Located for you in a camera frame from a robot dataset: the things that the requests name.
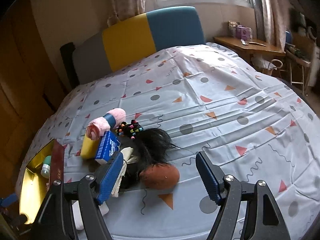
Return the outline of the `yellow sponge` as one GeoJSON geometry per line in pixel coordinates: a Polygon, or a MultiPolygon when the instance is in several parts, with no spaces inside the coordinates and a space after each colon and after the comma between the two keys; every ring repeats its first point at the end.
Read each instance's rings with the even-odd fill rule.
{"type": "Polygon", "coordinates": [[[87,135],[84,136],[80,156],[82,159],[95,159],[95,156],[97,154],[97,150],[100,144],[100,139],[98,140],[91,140],[87,137],[87,135]]]}

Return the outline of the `blue Tempo tissue pack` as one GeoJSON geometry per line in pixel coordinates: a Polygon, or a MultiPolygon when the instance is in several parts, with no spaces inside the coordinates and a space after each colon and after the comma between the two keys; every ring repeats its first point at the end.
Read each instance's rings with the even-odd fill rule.
{"type": "Polygon", "coordinates": [[[106,164],[114,152],[120,149],[120,141],[112,131],[107,131],[100,138],[99,146],[95,155],[95,161],[100,165],[106,164]]]}

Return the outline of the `beige cloth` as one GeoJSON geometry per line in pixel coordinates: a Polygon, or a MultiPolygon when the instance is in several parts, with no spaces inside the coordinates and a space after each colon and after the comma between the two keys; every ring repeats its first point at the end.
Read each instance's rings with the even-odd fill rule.
{"type": "Polygon", "coordinates": [[[111,192],[111,197],[118,198],[119,197],[119,189],[120,184],[123,176],[125,176],[125,172],[127,169],[127,166],[129,164],[133,164],[137,162],[137,157],[133,154],[134,149],[132,147],[126,147],[121,150],[121,153],[123,154],[123,165],[121,167],[121,171],[119,173],[118,178],[116,179],[116,182],[114,184],[114,187],[111,192]]]}

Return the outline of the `brown round cushion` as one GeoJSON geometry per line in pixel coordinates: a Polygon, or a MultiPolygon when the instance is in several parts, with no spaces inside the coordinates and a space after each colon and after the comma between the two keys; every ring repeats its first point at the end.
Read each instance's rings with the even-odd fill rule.
{"type": "Polygon", "coordinates": [[[171,164],[150,165],[140,172],[140,181],[151,189],[166,190],[173,188],[180,179],[178,169],[171,164]]]}

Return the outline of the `pink towel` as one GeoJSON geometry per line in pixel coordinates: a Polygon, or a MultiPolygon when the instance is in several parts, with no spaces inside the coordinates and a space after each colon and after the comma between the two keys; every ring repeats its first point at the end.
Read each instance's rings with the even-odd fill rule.
{"type": "Polygon", "coordinates": [[[126,112],[122,108],[114,108],[104,116],[95,118],[86,127],[86,136],[91,140],[98,140],[115,127],[125,121],[126,112]]]}

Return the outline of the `black wig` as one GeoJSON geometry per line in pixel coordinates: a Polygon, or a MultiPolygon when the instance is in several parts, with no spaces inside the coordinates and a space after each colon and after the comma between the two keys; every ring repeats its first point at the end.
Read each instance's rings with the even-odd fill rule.
{"type": "Polygon", "coordinates": [[[134,154],[138,161],[127,166],[125,176],[120,184],[122,190],[137,185],[140,181],[140,172],[150,165],[170,164],[167,161],[167,152],[176,149],[170,136],[160,128],[144,130],[138,124],[129,124],[121,129],[124,136],[129,137],[134,146],[134,154]]]}

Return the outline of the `small green white bottle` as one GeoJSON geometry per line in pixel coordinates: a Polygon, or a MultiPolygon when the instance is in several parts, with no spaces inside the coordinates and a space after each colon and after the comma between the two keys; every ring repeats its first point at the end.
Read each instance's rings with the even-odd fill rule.
{"type": "Polygon", "coordinates": [[[51,156],[48,155],[45,157],[42,168],[41,168],[41,176],[43,176],[46,179],[49,179],[50,177],[50,163],[51,163],[51,156]]]}

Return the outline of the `red gold storage box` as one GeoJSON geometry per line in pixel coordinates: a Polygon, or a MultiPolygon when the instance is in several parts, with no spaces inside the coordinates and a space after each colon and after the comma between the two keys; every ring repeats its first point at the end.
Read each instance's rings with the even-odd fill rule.
{"type": "Polygon", "coordinates": [[[63,181],[64,155],[65,148],[53,139],[27,164],[20,194],[20,213],[26,216],[26,224],[34,222],[53,181],[57,179],[63,181]],[[51,157],[50,164],[46,165],[49,174],[43,176],[41,170],[47,156],[51,157]]]}

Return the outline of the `patterned grey bed sheet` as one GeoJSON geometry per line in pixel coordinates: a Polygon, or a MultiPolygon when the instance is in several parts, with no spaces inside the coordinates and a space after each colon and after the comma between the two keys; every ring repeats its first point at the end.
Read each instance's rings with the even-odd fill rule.
{"type": "Polygon", "coordinates": [[[172,190],[141,184],[111,198],[106,225],[115,239],[205,239],[217,216],[195,166],[203,151],[240,181],[267,182],[292,239],[319,214],[319,117],[288,85],[254,70],[214,43],[163,49],[79,85],[37,132],[25,156],[52,139],[65,147],[64,180],[80,180],[87,124],[120,107],[127,121],[165,130],[177,145],[172,190]]]}

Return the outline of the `wooden wardrobe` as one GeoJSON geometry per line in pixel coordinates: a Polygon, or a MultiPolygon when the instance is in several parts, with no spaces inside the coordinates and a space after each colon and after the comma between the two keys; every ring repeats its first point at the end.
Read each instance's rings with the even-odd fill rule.
{"type": "Polygon", "coordinates": [[[65,96],[30,0],[16,0],[1,19],[1,197],[14,192],[36,132],[65,96]]]}

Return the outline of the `wooden desk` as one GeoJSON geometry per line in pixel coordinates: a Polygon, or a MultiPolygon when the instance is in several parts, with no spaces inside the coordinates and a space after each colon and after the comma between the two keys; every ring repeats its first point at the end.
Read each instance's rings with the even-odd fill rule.
{"type": "Polygon", "coordinates": [[[266,59],[282,59],[286,53],[281,48],[257,39],[247,40],[243,45],[241,40],[235,37],[214,37],[214,42],[235,51],[245,61],[250,63],[255,55],[262,55],[266,59]]]}

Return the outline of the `grey yellow blue headboard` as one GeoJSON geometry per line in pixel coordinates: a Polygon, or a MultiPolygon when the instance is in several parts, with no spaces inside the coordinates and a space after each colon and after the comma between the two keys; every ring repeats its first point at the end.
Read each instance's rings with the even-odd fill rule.
{"type": "Polygon", "coordinates": [[[72,59],[80,84],[85,84],[162,49],[204,43],[195,7],[169,7],[128,18],[96,33],[73,51],[72,59]]]}

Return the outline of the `purple box on desk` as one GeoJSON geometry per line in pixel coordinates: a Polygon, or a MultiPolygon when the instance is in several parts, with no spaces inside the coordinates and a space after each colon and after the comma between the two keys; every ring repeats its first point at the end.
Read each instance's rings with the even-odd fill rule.
{"type": "Polygon", "coordinates": [[[244,41],[250,40],[252,39],[252,29],[250,27],[238,25],[236,27],[236,37],[244,41]]]}

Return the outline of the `pink curtain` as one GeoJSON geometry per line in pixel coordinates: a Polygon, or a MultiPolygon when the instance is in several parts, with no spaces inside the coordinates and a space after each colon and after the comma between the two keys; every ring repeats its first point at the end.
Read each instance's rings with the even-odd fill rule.
{"type": "Polygon", "coordinates": [[[289,0],[261,0],[266,42],[285,48],[286,30],[290,25],[289,0]]]}

